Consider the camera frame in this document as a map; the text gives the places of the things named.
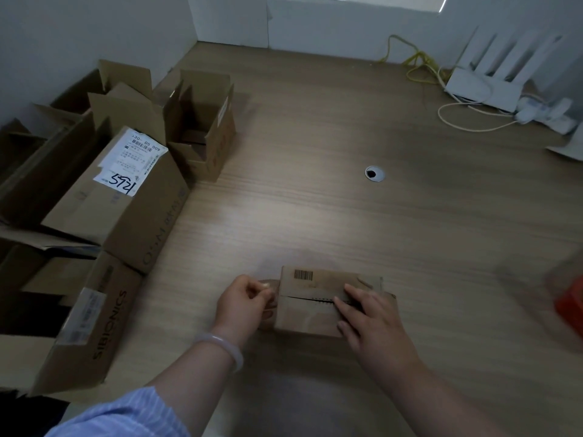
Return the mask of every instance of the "white label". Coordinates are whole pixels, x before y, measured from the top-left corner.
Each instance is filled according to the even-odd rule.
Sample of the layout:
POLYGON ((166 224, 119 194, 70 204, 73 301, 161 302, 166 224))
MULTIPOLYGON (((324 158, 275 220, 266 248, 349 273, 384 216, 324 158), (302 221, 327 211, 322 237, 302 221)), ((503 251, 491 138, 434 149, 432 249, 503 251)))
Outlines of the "white label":
POLYGON ((217 121, 217 125, 220 126, 220 122, 223 120, 224 113, 227 111, 227 106, 229 104, 229 97, 224 100, 223 106, 219 110, 219 119, 217 121))
POLYGON ((148 135, 128 129, 99 163, 101 173, 94 181, 134 196, 168 148, 148 135))
POLYGON ((56 339, 57 345, 87 345, 95 322, 101 312, 103 302, 106 300, 104 293, 84 288, 79 293, 75 306, 71 309, 69 317, 56 339))

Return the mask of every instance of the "power cord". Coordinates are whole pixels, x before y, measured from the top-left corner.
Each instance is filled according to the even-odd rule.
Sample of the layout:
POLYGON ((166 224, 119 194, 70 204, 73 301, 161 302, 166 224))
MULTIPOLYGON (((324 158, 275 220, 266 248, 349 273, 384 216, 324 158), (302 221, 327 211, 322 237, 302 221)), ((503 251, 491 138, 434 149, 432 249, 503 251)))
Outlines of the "power cord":
POLYGON ((443 69, 442 67, 438 66, 437 62, 432 57, 430 57, 428 54, 426 54, 426 52, 419 50, 419 48, 415 44, 405 40, 401 36, 398 36, 398 35, 389 36, 389 38, 387 40, 387 54, 383 58, 378 60, 377 61, 378 63, 386 63, 387 60, 389 59, 391 39, 396 39, 396 40, 402 42, 403 44, 405 44, 405 45, 407 45, 415 50, 415 53, 411 57, 407 58, 405 61, 402 62, 403 66, 410 66, 410 65, 414 66, 410 71, 408 71, 406 73, 406 77, 408 80, 413 81, 414 83, 441 85, 443 90, 449 96, 451 96, 453 99, 455 99, 456 102, 445 104, 445 105, 441 106, 439 109, 437 109, 437 116, 444 124, 447 124, 448 126, 453 127, 454 129, 457 129, 457 130, 469 131, 472 133, 485 133, 488 131, 495 131, 495 130, 499 130, 499 129, 502 129, 504 127, 508 127, 508 126, 513 125, 513 124, 516 124, 516 121, 512 121, 510 123, 504 124, 502 126, 494 127, 491 129, 468 129, 466 127, 462 127, 462 126, 458 126, 456 124, 450 123, 447 119, 445 119, 441 115, 441 110, 443 110, 447 107, 458 106, 458 105, 467 106, 468 108, 470 108, 471 110, 474 110, 475 112, 482 113, 483 115, 488 115, 491 117, 513 117, 514 114, 508 113, 508 112, 503 112, 501 110, 498 110, 498 112, 496 112, 496 113, 487 112, 485 110, 480 110, 478 108, 473 107, 475 105, 480 105, 483 102, 488 101, 494 93, 494 88, 492 87, 492 85, 490 83, 488 83, 487 80, 485 80, 484 78, 481 78, 480 76, 478 76, 476 73, 474 73, 474 76, 476 76, 481 82, 483 82, 490 90, 490 94, 487 98, 485 98, 482 101, 467 101, 467 100, 463 100, 462 98, 457 97, 456 95, 450 93, 447 89, 447 86, 445 85, 445 82, 448 81, 449 78, 451 77, 451 73, 453 72, 453 69, 447 69, 447 73, 445 73, 446 70, 443 69), (427 68, 427 70, 429 70, 429 72, 431 72, 431 74, 435 77, 435 80, 417 79, 417 78, 413 78, 411 76, 412 72, 415 72, 422 67, 427 68))

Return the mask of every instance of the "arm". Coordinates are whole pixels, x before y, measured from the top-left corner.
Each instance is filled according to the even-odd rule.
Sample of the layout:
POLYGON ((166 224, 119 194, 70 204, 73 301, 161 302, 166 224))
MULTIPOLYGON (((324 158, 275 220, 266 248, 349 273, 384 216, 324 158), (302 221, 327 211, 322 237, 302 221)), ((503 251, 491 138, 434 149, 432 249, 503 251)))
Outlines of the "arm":
MULTIPOLYGON (((273 291, 249 276, 239 276, 219 298, 211 333, 242 348, 257 330, 273 291)), ((193 345, 148 385, 156 388, 193 437, 202 435, 233 370, 233 358, 221 346, 193 345)))
POLYGON ((397 310, 378 293, 350 285, 364 313, 335 298, 346 318, 338 328, 360 365, 393 400, 418 437, 503 437, 507 434, 419 359, 397 310))

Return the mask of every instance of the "wooden tabletop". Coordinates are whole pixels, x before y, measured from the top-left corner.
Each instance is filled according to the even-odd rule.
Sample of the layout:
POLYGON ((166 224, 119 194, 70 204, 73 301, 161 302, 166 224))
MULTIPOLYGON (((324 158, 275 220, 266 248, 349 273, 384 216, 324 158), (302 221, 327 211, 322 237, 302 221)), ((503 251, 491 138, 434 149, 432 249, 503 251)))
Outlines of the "wooden tabletop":
MULTIPOLYGON (((583 273, 583 169, 543 149, 557 134, 447 127, 448 96, 399 66, 209 43, 179 65, 232 76, 236 145, 188 199, 105 384, 57 397, 142 386, 211 325, 235 276, 307 265, 383 276, 422 358, 509 431, 583 433, 583 340, 552 307, 583 273)), ((341 341, 258 333, 245 358, 207 435, 410 433, 341 341)))

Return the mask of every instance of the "blue striped shirt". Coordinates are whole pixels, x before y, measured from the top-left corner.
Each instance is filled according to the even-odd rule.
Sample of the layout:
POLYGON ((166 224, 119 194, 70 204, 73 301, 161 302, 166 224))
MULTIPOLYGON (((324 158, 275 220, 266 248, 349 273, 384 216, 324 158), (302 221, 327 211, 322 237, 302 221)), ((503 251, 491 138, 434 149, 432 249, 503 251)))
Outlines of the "blue striped shirt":
POLYGON ((95 405, 55 426, 46 437, 106 435, 190 437, 186 426, 153 386, 132 391, 111 403, 95 405))

